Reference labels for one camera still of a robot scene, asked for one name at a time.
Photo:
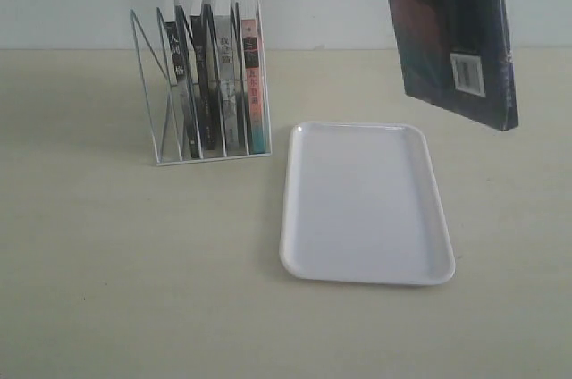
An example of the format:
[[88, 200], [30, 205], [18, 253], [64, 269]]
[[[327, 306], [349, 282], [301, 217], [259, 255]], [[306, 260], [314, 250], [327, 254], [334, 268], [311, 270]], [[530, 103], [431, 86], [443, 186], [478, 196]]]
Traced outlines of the pink orange spine book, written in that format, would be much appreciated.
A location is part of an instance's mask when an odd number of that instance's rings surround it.
[[251, 154], [265, 154], [265, 82], [263, 50], [257, 0], [240, 0], [240, 31], [248, 96], [248, 121]]

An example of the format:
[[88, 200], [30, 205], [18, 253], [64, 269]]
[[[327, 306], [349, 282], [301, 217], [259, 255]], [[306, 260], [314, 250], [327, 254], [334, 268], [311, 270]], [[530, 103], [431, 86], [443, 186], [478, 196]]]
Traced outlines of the dark brown spine book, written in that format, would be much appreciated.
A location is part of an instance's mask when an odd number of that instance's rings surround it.
[[198, 75], [198, 114], [202, 146], [207, 151], [213, 151], [216, 150], [217, 131], [215, 118], [212, 114], [213, 107], [210, 102], [212, 95], [209, 90], [207, 57], [210, 35], [208, 26], [209, 11], [210, 0], [192, 0], [189, 21]]

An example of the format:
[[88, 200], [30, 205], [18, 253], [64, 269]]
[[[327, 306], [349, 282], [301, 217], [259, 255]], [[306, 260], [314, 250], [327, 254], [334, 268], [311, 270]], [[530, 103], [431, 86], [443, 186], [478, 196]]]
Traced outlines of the blue moon cover book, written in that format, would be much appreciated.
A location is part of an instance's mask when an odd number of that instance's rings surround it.
[[505, 0], [388, 0], [407, 96], [498, 131], [519, 125]]

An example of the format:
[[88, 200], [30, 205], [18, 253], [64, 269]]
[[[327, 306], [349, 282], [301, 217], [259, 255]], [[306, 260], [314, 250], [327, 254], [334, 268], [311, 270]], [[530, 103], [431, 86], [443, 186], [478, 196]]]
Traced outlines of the black book white title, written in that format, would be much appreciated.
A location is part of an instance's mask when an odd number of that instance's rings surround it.
[[164, 0], [163, 18], [172, 57], [172, 69], [181, 100], [183, 127], [189, 146], [189, 154], [191, 159], [198, 159], [200, 153], [195, 113], [191, 100], [192, 82], [189, 79], [189, 50], [179, 7], [181, 7], [179, 0]]

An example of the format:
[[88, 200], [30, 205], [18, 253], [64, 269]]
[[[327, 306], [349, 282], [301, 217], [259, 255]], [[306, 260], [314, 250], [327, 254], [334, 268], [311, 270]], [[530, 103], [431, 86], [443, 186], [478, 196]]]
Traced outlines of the grey white spine book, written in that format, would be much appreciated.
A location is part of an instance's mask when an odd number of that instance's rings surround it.
[[213, 22], [219, 88], [222, 101], [224, 145], [228, 154], [237, 154], [241, 139], [240, 95], [236, 81], [236, 35], [234, 29], [235, 0], [214, 0]]

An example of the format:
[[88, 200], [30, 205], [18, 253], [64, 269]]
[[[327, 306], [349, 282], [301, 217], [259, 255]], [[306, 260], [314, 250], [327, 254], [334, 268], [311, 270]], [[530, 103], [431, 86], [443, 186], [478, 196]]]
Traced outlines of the white plastic tray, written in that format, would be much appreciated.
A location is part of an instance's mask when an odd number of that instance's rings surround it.
[[296, 125], [279, 252], [283, 267], [304, 280], [448, 282], [456, 262], [423, 132], [389, 123]]

